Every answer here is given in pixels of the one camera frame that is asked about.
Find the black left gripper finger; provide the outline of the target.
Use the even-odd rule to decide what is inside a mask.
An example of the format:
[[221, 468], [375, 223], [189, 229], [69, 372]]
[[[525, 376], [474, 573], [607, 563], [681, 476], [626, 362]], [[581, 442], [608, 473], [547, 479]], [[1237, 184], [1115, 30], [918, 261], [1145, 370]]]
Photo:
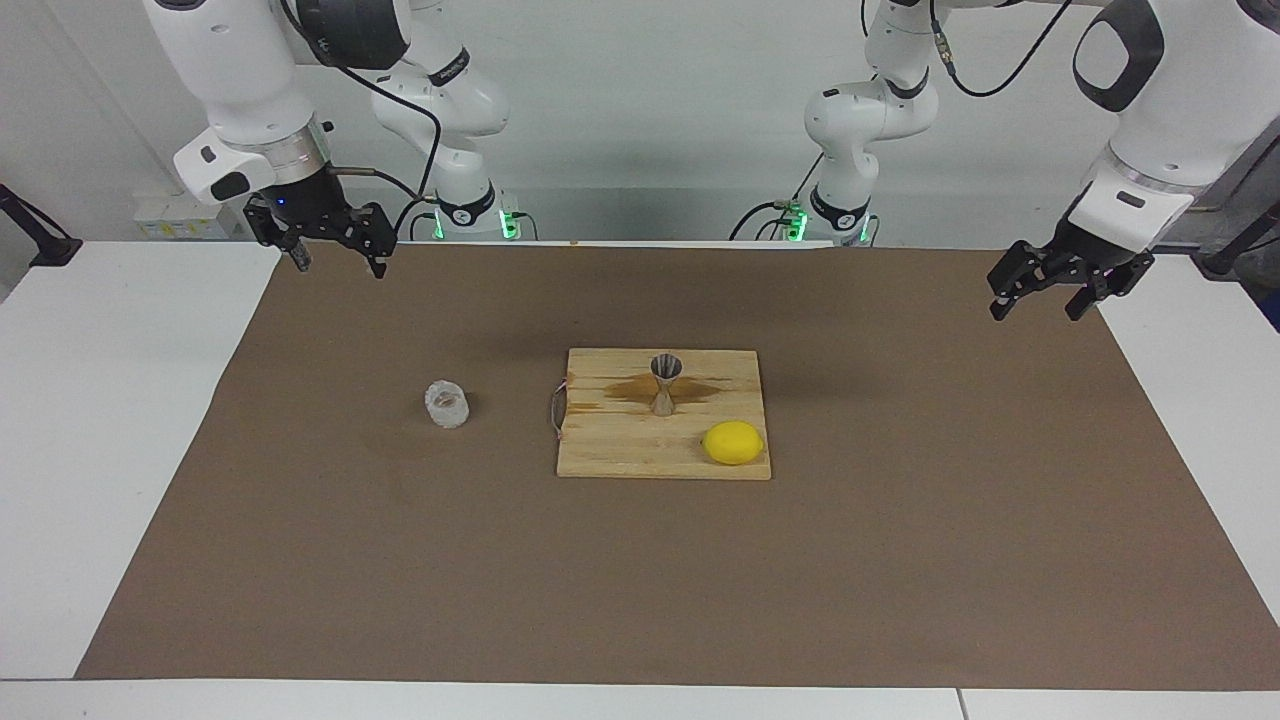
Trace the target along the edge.
[[1078, 263], [1080, 268], [1075, 274], [1082, 282], [1082, 287], [1064, 309], [1068, 318], [1071, 322], [1079, 322], [1093, 306], [1106, 299], [1129, 295], [1153, 264], [1153, 254], [1138, 254], [1130, 261], [1110, 269], [1080, 260]]
[[1047, 286], [1043, 274], [1046, 255], [1043, 249], [1019, 240], [988, 272], [986, 281], [993, 295], [989, 314], [996, 322], [1002, 322], [1020, 299]]

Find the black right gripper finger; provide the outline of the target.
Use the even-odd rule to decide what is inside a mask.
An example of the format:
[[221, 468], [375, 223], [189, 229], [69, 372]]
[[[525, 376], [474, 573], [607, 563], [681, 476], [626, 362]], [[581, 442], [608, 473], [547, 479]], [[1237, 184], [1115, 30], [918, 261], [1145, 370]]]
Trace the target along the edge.
[[273, 215], [270, 202], [261, 193], [248, 196], [244, 204], [244, 219], [259, 245], [279, 250], [302, 273], [310, 269], [311, 255], [301, 233], [296, 228], [284, 229]]
[[398, 234], [384, 209], [378, 202], [367, 202], [346, 211], [347, 228], [343, 246], [360, 254], [376, 279], [387, 273], [387, 260], [394, 254]]

